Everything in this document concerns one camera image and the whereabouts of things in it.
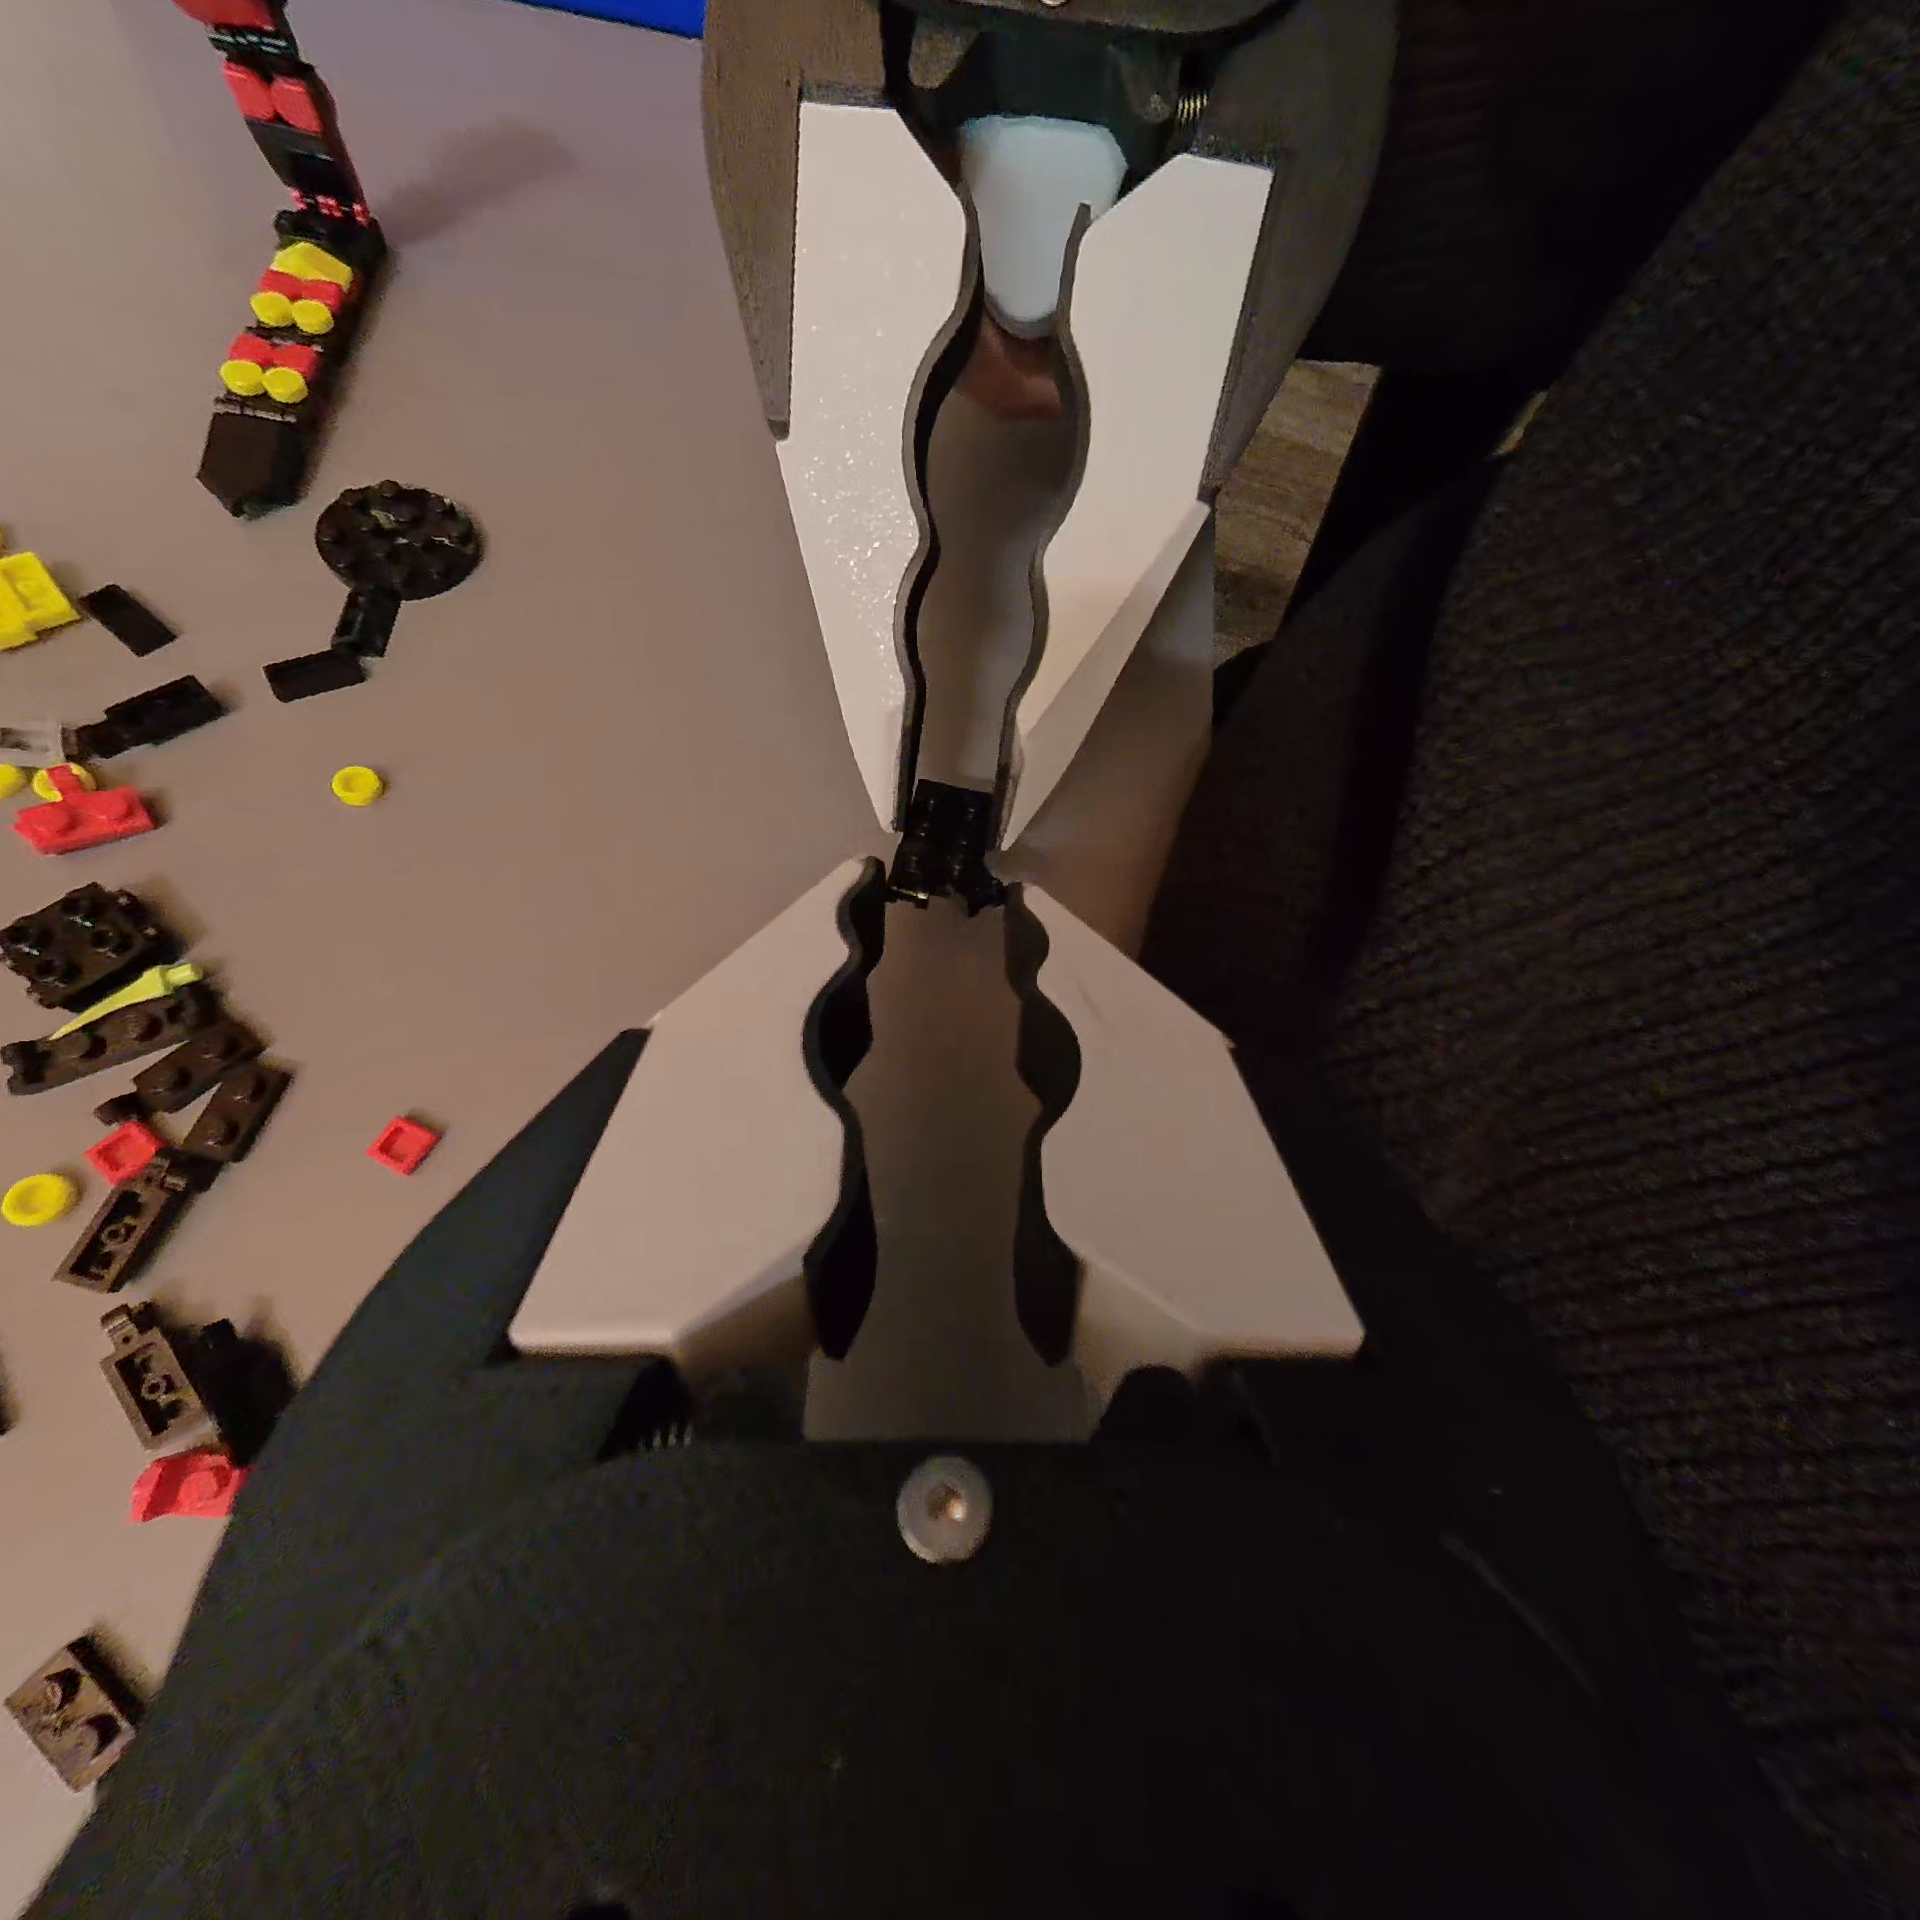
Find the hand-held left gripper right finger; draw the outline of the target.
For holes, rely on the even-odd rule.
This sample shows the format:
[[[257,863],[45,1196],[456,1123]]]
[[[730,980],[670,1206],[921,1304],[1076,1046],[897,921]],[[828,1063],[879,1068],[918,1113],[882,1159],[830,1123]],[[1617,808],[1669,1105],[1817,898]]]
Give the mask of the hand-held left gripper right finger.
[[[1143,1370],[1348,1360],[1361,1326],[1224,1035],[1037,884],[1004,906],[1037,1103],[1014,1312],[1090,1403]]]

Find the long studded lego build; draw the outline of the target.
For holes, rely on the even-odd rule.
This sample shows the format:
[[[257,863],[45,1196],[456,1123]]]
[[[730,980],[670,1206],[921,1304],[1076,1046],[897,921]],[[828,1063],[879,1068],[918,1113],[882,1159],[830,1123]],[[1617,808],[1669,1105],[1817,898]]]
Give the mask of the long studded lego build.
[[[221,60],[224,83],[287,195],[247,323],[218,363],[198,482],[234,519],[303,496],[329,440],[386,236],[345,146],[332,94],[281,3],[181,3]]]

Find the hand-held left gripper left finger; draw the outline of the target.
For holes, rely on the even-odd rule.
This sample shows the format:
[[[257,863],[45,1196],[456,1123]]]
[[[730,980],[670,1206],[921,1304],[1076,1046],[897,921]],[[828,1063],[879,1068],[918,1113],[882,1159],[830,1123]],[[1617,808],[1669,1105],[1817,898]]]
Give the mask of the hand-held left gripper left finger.
[[[877,1281],[847,1080],[873,1046],[886,884],[832,870],[661,1008],[509,1338],[653,1355],[687,1385],[853,1348]]]

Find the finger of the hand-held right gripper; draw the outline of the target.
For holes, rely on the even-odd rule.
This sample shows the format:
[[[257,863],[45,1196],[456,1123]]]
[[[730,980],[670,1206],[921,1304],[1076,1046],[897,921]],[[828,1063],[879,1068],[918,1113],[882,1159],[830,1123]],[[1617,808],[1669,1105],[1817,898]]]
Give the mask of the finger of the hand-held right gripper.
[[[927,428],[980,308],[976,215],[888,106],[804,103],[778,470],[854,769],[882,828],[921,748],[940,561]]]
[[[1208,511],[1205,466],[1272,172],[1181,155],[1076,240],[1063,302],[1073,471],[1034,570],[997,846],[1034,824]]]

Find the small black lego clip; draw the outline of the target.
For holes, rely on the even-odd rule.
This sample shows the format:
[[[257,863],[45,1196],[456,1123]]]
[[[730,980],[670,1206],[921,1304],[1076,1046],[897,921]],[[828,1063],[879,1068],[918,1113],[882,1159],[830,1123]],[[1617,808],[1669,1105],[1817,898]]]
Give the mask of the small black lego clip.
[[[1004,906],[1007,888],[983,858],[906,859],[900,851],[886,872],[888,904],[929,910],[940,900],[957,904],[974,920]]]

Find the blue object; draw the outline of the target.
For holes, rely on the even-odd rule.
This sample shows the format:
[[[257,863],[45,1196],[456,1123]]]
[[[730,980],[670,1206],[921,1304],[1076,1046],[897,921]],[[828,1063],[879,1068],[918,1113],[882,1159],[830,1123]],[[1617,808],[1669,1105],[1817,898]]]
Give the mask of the blue object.
[[[608,26],[661,33],[676,39],[697,42],[703,35],[708,6],[701,0],[536,0],[516,3],[518,8],[604,20]]]

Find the pile of loose lego pieces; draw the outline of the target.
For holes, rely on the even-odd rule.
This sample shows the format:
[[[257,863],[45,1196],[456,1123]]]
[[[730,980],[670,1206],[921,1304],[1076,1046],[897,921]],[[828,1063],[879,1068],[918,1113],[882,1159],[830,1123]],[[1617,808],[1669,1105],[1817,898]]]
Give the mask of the pile of loose lego pieces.
[[[327,649],[266,665],[274,700],[289,704],[358,684],[392,639],[398,604],[349,593]],[[121,846],[158,828],[153,808],[122,784],[98,784],[93,761],[201,731],[226,714],[196,678],[110,704],[72,735],[52,731],[54,761],[4,761],[33,804],[10,830],[41,858]],[[4,927],[4,974],[56,1031],[4,1046],[4,1096],[39,1097],[133,1068],[127,1088],[95,1111],[102,1138],[87,1164],[104,1185],[54,1281],[116,1295],[144,1281],[191,1206],[242,1161],[292,1074],[184,958],[184,943],[138,895],[95,881]],[[102,1376],[137,1440],[158,1462],[129,1497],[133,1522],[221,1518],[260,1451],[266,1402],[254,1344],[229,1321],[173,1329],[145,1304],[102,1318]]]

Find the black round lego plate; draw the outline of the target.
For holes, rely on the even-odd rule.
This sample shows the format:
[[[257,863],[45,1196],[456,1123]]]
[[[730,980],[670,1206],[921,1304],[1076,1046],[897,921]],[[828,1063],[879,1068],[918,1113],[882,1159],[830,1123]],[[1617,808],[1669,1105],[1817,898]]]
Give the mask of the black round lego plate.
[[[484,558],[482,534],[464,505],[392,480],[329,502],[314,523],[314,548],[349,593],[398,604],[464,586]]]

